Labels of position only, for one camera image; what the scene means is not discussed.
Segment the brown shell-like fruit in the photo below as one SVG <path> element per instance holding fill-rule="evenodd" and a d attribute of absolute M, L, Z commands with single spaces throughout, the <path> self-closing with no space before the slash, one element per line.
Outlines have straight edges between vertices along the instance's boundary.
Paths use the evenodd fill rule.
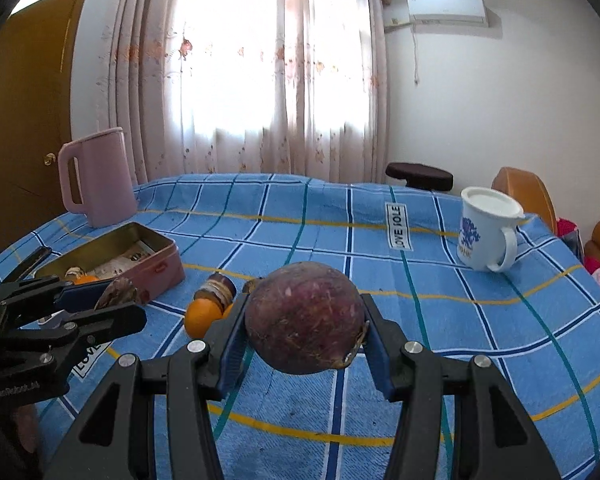
<path fill-rule="evenodd" d="M 95 304 L 95 310 L 102 310 L 119 304 L 141 304 L 137 287 L 128 278 L 119 276 L 112 280 Z"/>

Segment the orange tangerine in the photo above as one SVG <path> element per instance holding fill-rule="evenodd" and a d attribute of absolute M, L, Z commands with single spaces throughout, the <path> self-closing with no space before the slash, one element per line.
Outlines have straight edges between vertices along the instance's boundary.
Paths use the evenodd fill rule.
<path fill-rule="evenodd" d="M 184 328 L 190 339 L 202 339 L 214 321 L 222 318 L 217 302 L 207 298 L 194 299 L 184 315 Z"/>

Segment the large purple round fruit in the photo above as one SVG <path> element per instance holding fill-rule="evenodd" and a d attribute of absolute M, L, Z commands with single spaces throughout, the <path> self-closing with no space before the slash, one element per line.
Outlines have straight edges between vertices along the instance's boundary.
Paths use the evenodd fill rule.
<path fill-rule="evenodd" d="M 362 296 L 342 272 L 301 261 L 262 278 L 245 305 L 253 350 L 289 375 L 348 367 L 366 337 Z"/>

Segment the small orange fruit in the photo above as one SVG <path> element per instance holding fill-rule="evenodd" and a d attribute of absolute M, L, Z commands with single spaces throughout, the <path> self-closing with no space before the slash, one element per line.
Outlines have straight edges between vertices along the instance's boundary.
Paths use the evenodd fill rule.
<path fill-rule="evenodd" d="M 76 285 L 90 284 L 98 282 L 98 277 L 90 274 L 83 274 L 78 276 L 73 283 Z"/>

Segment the pink metal tin box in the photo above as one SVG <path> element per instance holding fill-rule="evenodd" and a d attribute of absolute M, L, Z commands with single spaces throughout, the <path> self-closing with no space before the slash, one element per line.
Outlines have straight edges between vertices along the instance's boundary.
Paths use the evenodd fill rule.
<path fill-rule="evenodd" d="M 128 222 L 70 250 L 34 272 L 36 278 L 66 278 L 77 268 L 99 281 L 127 278 L 143 302 L 156 299 L 185 278 L 174 240 L 137 222 Z"/>

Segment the pink plastic pitcher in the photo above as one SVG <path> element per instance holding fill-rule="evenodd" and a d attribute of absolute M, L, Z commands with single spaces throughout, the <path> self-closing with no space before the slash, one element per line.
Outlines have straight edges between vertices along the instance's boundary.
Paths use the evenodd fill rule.
<path fill-rule="evenodd" d="M 81 201 L 71 194 L 69 162 L 76 164 Z M 123 129 L 111 128 L 66 143 L 57 157 L 61 197 L 73 214 L 84 214 L 92 228 L 112 226 L 137 211 Z"/>

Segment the blue checkered tablecloth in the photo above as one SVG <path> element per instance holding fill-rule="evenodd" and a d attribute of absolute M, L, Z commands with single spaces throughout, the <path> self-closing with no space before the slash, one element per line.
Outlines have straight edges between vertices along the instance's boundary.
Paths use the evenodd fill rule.
<path fill-rule="evenodd" d="M 600 285 L 534 214 L 166 178 L 0 257 L 0 479 L 600 479 Z"/>

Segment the brown striped round jar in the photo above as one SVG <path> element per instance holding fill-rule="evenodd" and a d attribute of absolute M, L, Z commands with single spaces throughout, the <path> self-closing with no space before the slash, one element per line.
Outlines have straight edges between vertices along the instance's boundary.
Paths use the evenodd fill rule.
<path fill-rule="evenodd" d="M 194 293 L 194 299 L 207 299 L 214 302 L 224 313 L 237 295 L 236 286 L 230 278 L 220 272 L 214 272 Z"/>

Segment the dark wrinkled passion fruit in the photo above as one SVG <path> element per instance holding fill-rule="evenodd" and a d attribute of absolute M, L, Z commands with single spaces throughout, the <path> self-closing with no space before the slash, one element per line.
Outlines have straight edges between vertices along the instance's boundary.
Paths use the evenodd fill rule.
<path fill-rule="evenodd" d="M 259 285 L 260 281 L 260 278 L 253 278 L 252 280 L 246 281 L 244 286 L 242 286 L 242 292 L 244 294 L 251 294 Z"/>

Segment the white blue floral mug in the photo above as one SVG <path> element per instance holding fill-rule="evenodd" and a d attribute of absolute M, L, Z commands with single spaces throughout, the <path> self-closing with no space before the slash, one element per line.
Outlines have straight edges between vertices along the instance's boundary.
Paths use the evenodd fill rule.
<path fill-rule="evenodd" d="M 524 208 L 514 198 L 480 186 L 464 188 L 460 198 L 458 258 L 476 271 L 507 271 L 516 259 L 515 229 L 524 220 Z"/>

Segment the brown wooden door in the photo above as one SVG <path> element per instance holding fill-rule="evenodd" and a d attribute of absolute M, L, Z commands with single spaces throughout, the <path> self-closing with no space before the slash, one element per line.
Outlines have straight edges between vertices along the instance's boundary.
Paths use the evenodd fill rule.
<path fill-rule="evenodd" d="M 0 0 L 0 252 L 63 210 L 56 156 L 83 0 Z"/>

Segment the orange chair back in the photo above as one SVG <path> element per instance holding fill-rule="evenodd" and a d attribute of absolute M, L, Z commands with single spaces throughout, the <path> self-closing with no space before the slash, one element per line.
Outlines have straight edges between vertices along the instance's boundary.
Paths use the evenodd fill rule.
<path fill-rule="evenodd" d="M 550 232 L 557 233 L 557 217 L 544 182 L 531 171 L 502 167 L 494 177 L 491 188 L 513 197 L 525 212 L 539 216 Z"/>

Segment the dark round stool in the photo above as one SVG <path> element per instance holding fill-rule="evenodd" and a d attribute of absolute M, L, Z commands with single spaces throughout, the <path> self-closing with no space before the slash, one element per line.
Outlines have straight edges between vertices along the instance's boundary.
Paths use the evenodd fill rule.
<path fill-rule="evenodd" d="M 450 192 L 454 184 L 454 177 L 449 171 L 414 162 L 389 162 L 385 174 L 404 181 L 408 188 L 422 191 Z"/>

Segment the floral sheer curtain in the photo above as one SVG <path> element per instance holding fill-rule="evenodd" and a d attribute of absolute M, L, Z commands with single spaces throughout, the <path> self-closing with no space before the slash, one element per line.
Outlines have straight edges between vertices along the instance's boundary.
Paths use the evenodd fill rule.
<path fill-rule="evenodd" d="M 379 182 L 389 0 L 104 0 L 105 117 L 131 178 Z"/>

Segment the white air conditioner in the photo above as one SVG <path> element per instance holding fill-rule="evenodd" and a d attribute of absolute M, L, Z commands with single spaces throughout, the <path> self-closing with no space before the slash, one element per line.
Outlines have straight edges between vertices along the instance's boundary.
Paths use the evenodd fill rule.
<path fill-rule="evenodd" d="M 412 23 L 489 26 L 483 0 L 406 0 L 406 3 Z"/>

